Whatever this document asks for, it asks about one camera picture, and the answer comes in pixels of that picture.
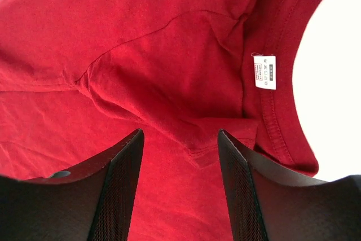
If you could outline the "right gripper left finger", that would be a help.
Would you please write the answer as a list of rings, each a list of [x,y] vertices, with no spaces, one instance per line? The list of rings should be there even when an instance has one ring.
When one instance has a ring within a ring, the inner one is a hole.
[[[47,178],[1,177],[1,239],[126,240],[143,146],[137,129]]]

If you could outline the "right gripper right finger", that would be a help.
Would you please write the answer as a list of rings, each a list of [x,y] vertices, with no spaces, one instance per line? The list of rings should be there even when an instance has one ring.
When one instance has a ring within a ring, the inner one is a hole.
[[[290,170],[225,130],[218,153],[234,240],[359,240],[360,176],[332,182]]]

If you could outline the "red t shirt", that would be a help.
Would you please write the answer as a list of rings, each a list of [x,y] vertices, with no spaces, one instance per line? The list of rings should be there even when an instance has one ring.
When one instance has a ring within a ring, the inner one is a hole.
[[[145,134],[130,240],[231,240],[217,133],[318,162],[293,97],[322,0],[1,0],[1,174],[48,176]]]

